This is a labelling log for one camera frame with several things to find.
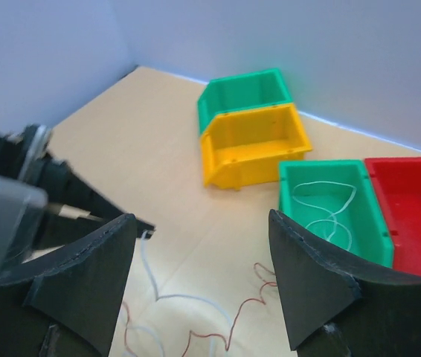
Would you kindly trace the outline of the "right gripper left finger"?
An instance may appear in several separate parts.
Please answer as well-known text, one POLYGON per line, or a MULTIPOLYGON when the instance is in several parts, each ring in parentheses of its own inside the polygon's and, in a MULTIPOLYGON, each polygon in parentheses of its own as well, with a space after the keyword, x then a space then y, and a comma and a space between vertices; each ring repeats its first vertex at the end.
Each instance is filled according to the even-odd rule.
POLYGON ((107 356, 136 236, 124 214, 0 273, 0 356, 107 356))

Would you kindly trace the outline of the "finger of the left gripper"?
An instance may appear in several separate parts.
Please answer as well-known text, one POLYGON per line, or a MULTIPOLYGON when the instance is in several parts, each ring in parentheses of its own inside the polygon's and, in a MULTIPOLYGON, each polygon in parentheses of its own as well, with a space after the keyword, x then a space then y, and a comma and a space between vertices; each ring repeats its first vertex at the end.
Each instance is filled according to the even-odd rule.
POLYGON ((49 201, 48 212, 42 220, 44 249, 70 244, 125 214, 124 210, 77 176, 65 161, 44 161, 42 188, 49 201), (92 218, 61 216, 60 211, 65 205, 88 211, 92 218))

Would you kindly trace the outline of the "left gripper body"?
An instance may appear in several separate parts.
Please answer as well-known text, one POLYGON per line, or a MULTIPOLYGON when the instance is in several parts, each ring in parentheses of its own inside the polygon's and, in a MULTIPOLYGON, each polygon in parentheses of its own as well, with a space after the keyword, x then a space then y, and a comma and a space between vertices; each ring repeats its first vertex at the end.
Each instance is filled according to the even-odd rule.
POLYGON ((48 151, 52 129, 26 126, 17 136, 0 136, 0 176, 40 187, 48 193, 69 186, 69 166, 48 151))

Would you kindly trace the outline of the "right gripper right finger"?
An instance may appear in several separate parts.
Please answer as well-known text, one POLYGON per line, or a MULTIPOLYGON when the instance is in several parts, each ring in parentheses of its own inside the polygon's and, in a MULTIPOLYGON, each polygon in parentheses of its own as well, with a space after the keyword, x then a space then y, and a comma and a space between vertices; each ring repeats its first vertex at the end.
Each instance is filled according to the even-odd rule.
POLYGON ((299 356, 421 356, 421 277, 356 256, 278 210, 269 247, 299 356))

